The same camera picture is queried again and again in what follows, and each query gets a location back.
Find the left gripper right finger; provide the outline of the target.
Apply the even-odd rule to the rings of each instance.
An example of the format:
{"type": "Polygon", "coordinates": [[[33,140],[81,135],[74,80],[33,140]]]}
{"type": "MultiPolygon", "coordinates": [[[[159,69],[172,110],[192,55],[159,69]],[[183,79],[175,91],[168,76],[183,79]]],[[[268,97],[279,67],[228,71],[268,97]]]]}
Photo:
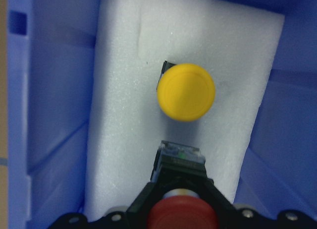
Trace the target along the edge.
{"type": "Polygon", "coordinates": [[[220,229],[233,229],[236,219],[236,209],[215,187],[209,178],[200,178],[198,194],[215,211],[220,229]]]}

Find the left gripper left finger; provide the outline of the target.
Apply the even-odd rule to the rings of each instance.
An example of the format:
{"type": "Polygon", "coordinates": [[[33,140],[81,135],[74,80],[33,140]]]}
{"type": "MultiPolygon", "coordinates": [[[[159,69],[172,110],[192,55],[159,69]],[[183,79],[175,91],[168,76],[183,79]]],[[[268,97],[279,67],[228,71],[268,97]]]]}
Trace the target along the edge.
{"type": "Polygon", "coordinates": [[[152,207],[162,199],[158,183],[148,182],[126,211],[131,229],[145,229],[152,207]]]}

